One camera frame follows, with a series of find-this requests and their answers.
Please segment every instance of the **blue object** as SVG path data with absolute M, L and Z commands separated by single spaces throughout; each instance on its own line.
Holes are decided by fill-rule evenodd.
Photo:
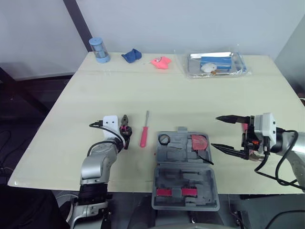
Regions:
M 201 57 L 200 66 L 205 63 L 213 63 L 217 66 L 217 69 L 231 69 L 232 59 L 231 56 L 226 57 L 214 57 L 214 56 L 203 56 Z
M 136 49 L 132 49 L 130 52 L 128 52 L 126 54 L 122 54 L 122 57 L 124 57 L 124 59 L 128 63 L 132 63 L 132 62 L 135 62 L 136 60 L 141 59 L 142 58 L 142 53 L 139 52 Z
M 110 60 L 110 55 L 106 50 L 102 38 L 93 37 L 89 40 L 89 44 L 91 45 L 95 58 L 99 63 L 106 63 Z

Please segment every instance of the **white wall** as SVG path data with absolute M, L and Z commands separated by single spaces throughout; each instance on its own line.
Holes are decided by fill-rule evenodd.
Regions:
M 304 0 L 77 0 L 109 51 L 172 53 L 240 44 L 277 57 Z M 87 51 L 62 0 L 0 0 L 0 66 L 15 79 L 71 73 Z
M 296 92 L 305 91 L 305 16 L 275 63 Z
M 13 78 L 72 73 L 86 53 L 62 0 L 0 1 L 0 66 Z
M 304 0 L 77 0 L 109 51 L 172 53 L 239 44 L 275 59 L 305 12 Z

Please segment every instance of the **robotic arm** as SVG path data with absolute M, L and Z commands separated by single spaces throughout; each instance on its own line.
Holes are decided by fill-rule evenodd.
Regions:
M 93 144 L 81 166 L 81 187 L 78 198 L 74 199 L 73 212 L 69 220 L 70 228 L 75 228 L 76 222 L 83 218 L 102 218 L 102 228 L 110 229 L 111 212 L 108 209 L 108 199 L 111 195 L 107 192 L 110 168 L 116 161 L 117 154 L 124 148 L 128 148 L 131 127 L 128 118 L 124 115 L 120 134 L 117 133 L 118 118 L 106 116 L 104 121 L 90 124 L 90 127 L 102 129 L 106 139 Z
M 235 150 L 231 146 L 211 144 L 225 154 L 248 160 L 263 159 L 261 164 L 254 170 L 256 173 L 276 180 L 283 186 L 294 186 L 305 191 L 305 133 L 295 130 L 283 130 L 276 127 L 276 121 L 271 113 L 256 116 L 226 115 L 216 118 L 226 123 L 247 124 L 247 130 L 242 136 L 243 150 Z M 276 170 L 275 177 L 259 172 L 265 165 L 270 153 L 282 156 Z M 278 171 L 283 161 L 287 159 L 292 166 L 296 180 L 284 181 L 278 177 Z

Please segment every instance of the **black wire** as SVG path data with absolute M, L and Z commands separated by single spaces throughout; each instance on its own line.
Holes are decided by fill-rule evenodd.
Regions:
M 28 140 L 30 139 L 33 139 L 34 136 L 31 136 L 31 137 L 28 137 L 26 139 L 23 140 L 23 142 L 18 146 L 16 147 L 15 149 L 13 149 L 12 151 L 8 152 L 7 155 L 5 155 L 5 157 L 3 158 L 2 160 L 2 164 L 5 163 L 5 161 L 8 159 L 9 155 L 11 155 L 13 152 L 17 151 L 17 150 L 25 150 L 25 149 L 21 149 L 20 147 Z
M 256 167 L 254 169 L 255 172 L 258 172 L 266 164 L 268 157 L 269 157 L 269 153 L 265 153 L 265 157 L 264 157 L 263 161 L 259 164 L 258 167 Z
M 102 126 L 96 126 L 94 123 L 90 124 L 89 126 L 90 126 L 90 127 L 93 127 L 93 128 L 98 128 L 98 129 L 106 130 L 106 131 L 108 131 L 109 133 L 112 133 L 113 135 L 117 136 L 118 139 L 119 139 L 122 143 L 124 143 L 123 139 L 122 139 L 117 133 L 113 132 L 112 130 L 109 130 L 109 129 L 107 129 L 107 128 L 105 128 L 105 127 L 102 127 Z
M 11 131 L 10 130 L 3 130 L 0 132 L 0 134 L 4 133 L 4 132 L 8 132 L 9 133 L 9 136 L 8 138 L 6 139 L 6 141 L 4 142 L 4 144 L 1 146 L 0 148 L 0 153 L 2 151 L 2 149 L 4 148 L 4 146 L 9 142 L 10 138 L 11 138 Z
M 210 163 L 211 165 L 214 165 L 214 163 L 212 161 L 209 161 L 207 159 L 204 159 L 203 157 L 201 157 L 200 155 L 198 155 L 203 161 Z
M 95 147 L 95 146 L 97 146 L 97 145 L 100 145 L 100 144 L 103 144 L 103 143 L 112 143 L 112 144 L 114 144 L 114 142 L 112 142 L 112 141 L 97 142 L 97 143 L 93 144 L 93 145 L 89 148 L 88 153 L 87 153 L 87 156 L 90 155 L 91 150 L 93 149 L 93 147 Z
M 285 131 L 285 132 L 296 132 L 295 130 L 287 130 L 287 131 Z M 295 135 L 295 138 L 294 138 L 294 140 L 292 141 L 292 143 L 291 143 L 291 145 L 289 146 L 289 148 L 286 150 L 286 152 L 284 153 L 284 156 L 286 155 L 286 157 L 288 156 L 288 154 L 289 154 L 289 152 L 291 151 L 291 149 L 294 147 L 294 145 L 295 145 L 295 143 L 296 143 L 296 141 L 297 141 L 297 137 L 298 137 L 298 133 L 297 133 L 297 135 Z M 273 179 L 273 180 L 276 180 L 280 185 L 283 185 L 283 186 L 293 186 L 293 187 L 296 187 L 296 188 L 299 188 L 299 189 L 301 189 L 301 190 L 305 190 L 305 187 L 303 187 L 303 186 L 300 186 L 300 185 L 296 185 L 296 184 L 294 184 L 297 180 L 293 180 L 293 181 L 291 181 L 291 182 L 288 182 L 288 181 L 285 181 L 285 180 L 282 180 L 282 179 L 280 179 L 279 177 L 273 177 L 273 176 L 271 176 L 271 175 L 268 175 L 268 174 L 266 174 L 266 173 L 262 173 L 262 172 L 259 172 L 259 170 L 266 164 L 266 162 L 267 162 L 267 160 L 268 160 L 268 157 L 269 157 L 269 152 L 264 152 L 264 154 L 265 154 L 265 156 L 264 156 L 264 159 L 263 159 L 263 161 L 260 163 L 260 165 L 257 167 L 257 168 L 255 168 L 255 172 L 257 173 L 257 174 L 259 174 L 259 175 L 262 175 L 262 176 L 264 176 L 264 177 L 267 177 L 267 178 L 270 178 L 270 179 Z M 282 163 L 278 163 L 277 164 L 277 168 L 279 169 L 279 167 L 281 166 L 281 164 Z
M 288 184 L 285 184 L 285 183 L 282 183 L 281 181 L 279 181 L 279 177 L 278 177 L 278 172 L 280 170 L 280 167 L 283 163 L 283 161 L 288 157 L 289 153 L 291 152 L 292 148 L 295 146 L 295 143 L 299 137 L 299 134 L 297 131 L 295 130 L 286 130 L 285 132 L 289 132 L 289 133 L 294 133 L 295 134 L 295 137 L 291 143 L 291 145 L 289 146 L 289 148 L 286 150 L 286 152 L 284 153 L 284 155 L 282 156 L 281 160 L 279 161 L 279 163 L 277 164 L 276 166 L 276 169 L 275 169 L 275 178 L 277 179 L 277 182 L 280 184 L 280 185 L 283 185 L 283 186 L 288 186 Z
M 0 132 L 0 134 L 5 133 L 5 132 L 8 132 L 9 135 L 8 135 L 8 138 L 6 139 L 6 141 L 4 142 L 4 144 L 0 147 L 0 153 L 1 153 L 2 149 L 5 147 L 5 145 L 9 142 L 10 138 L 11 138 L 11 131 L 10 130 L 3 130 L 3 131 Z M 3 165 L 3 163 L 1 161 L 0 161 L 0 168 L 2 168 L 2 169 L 0 169 L 0 173 L 1 174 L 3 173 L 4 175 L 6 175 L 4 165 Z
M 270 226 L 273 224 L 273 222 L 281 215 L 283 214 L 287 214 L 287 213 L 299 213 L 299 212 L 305 212 L 305 210 L 291 210 L 291 211 L 283 211 L 281 213 L 278 213 L 276 216 L 274 216 L 270 222 L 267 224 L 267 226 L 265 227 L 265 229 L 269 229 Z
M 209 161 L 209 160 L 207 160 L 207 159 L 201 157 L 201 156 L 199 155 L 199 153 L 198 153 L 198 150 L 195 150 L 195 152 L 196 152 L 197 155 L 202 159 L 202 161 L 205 161 L 205 162 L 207 162 L 207 163 L 209 163 L 209 164 L 211 164 L 211 165 L 214 165 L 214 163 L 213 163 L 212 161 Z

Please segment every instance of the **screwdriver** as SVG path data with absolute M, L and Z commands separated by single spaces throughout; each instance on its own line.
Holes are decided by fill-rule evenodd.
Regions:
M 145 121 L 145 126 L 143 127 L 141 141 L 140 141 L 140 146 L 142 148 L 146 146 L 147 131 L 148 131 L 148 126 L 147 126 L 148 116 L 149 116 L 149 111 L 146 111 L 146 121 Z

